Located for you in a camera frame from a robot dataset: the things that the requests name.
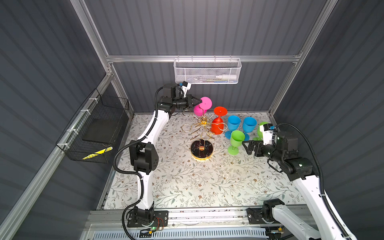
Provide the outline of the magenta wine glass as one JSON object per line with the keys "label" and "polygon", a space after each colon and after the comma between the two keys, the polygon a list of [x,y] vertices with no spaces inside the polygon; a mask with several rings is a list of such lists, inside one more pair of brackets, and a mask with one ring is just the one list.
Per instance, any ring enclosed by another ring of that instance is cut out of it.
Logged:
{"label": "magenta wine glass", "polygon": [[212,107],[212,100],[208,97],[202,97],[202,102],[194,107],[194,114],[198,117],[202,117]]}

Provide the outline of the green wine glass front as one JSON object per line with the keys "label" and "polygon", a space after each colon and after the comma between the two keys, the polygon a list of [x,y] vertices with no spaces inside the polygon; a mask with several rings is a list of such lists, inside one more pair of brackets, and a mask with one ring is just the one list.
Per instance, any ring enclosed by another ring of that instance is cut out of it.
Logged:
{"label": "green wine glass front", "polygon": [[257,130],[257,136],[253,138],[254,141],[262,141],[263,140],[263,131],[264,127],[263,125],[268,124],[268,122],[261,122],[258,130]]}

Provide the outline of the green wine glass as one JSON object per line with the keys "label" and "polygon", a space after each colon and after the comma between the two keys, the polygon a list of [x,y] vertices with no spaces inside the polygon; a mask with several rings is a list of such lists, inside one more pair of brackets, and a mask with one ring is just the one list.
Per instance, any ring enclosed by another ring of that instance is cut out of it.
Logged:
{"label": "green wine glass", "polygon": [[231,146],[228,148],[230,155],[235,156],[239,153],[239,147],[242,145],[242,142],[245,140],[245,134],[241,131],[233,131],[231,133],[230,141]]}
{"label": "green wine glass", "polygon": [[262,141],[263,140],[263,131],[264,127],[263,125],[268,124],[268,122],[261,122],[258,130],[257,130],[257,136],[253,138],[254,141]]}

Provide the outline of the green wine glass back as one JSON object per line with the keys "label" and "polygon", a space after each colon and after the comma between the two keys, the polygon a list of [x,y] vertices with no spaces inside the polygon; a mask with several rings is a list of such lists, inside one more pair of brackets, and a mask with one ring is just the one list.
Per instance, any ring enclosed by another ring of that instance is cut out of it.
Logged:
{"label": "green wine glass back", "polygon": [[231,133],[230,141],[231,146],[228,148],[230,155],[235,156],[239,153],[239,147],[242,145],[242,142],[245,140],[245,134],[241,131],[233,131]]}

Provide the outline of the blue wine glass front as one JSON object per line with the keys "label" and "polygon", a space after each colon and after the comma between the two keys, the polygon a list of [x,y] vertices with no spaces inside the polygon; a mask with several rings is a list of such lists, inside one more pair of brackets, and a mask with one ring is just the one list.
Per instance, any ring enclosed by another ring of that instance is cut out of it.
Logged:
{"label": "blue wine glass front", "polygon": [[250,139],[249,133],[251,133],[257,126],[257,120],[252,117],[247,117],[243,121],[243,131],[245,134],[245,141]]}

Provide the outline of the blue wine glass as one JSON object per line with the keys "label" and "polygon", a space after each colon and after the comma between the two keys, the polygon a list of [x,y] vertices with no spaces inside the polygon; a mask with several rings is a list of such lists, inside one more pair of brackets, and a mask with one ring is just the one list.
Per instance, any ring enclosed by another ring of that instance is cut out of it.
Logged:
{"label": "blue wine glass", "polygon": [[257,120],[252,117],[247,117],[243,121],[243,131],[245,134],[245,141],[250,139],[249,133],[251,133],[257,126]]}
{"label": "blue wine glass", "polygon": [[228,123],[227,123],[228,130],[225,133],[225,137],[227,139],[231,138],[232,132],[237,130],[237,128],[239,127],[240,123],[241,123],[241,119],[238,116],[229,116],[228,117]]}

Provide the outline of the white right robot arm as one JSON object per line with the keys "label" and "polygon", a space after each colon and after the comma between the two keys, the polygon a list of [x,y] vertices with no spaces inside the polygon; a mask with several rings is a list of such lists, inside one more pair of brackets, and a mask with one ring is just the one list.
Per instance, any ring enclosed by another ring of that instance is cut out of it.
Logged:
{"label": "white right robot arm", "polygon": [[278,164],[278,173],[284,173],[300,192],[313,216],[313,228],[294,214],[280,199],[264,201],[261,216],[264,222],[278,222],[299,240],[355,240],[324,189],[322,171],[299,155],[298,138],[288,132],[268,130],[262,126],[263,140],[244,141],[247,154],[266,157]]}

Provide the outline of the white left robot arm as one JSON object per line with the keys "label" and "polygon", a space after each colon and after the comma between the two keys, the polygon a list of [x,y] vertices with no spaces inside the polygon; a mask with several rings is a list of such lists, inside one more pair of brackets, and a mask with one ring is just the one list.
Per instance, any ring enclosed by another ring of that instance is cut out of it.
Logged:
{"label": "white left robot arm", "polygon": [[187,110],[194,108],[202,100],[188,94],[192,84],[182,82],[166,84],[155,93],[155,110],[153,117],[139,137],[138,142],[131,141],[129,147],[131,165],[134,171],[140,175],[138,185],[139,202],[133,207],[131,218],[136,223],[148,225],[155,217],[153,200],[153,173],[160,161],[156,150],[156,143],[161,131],[174,114],[175,110]]}

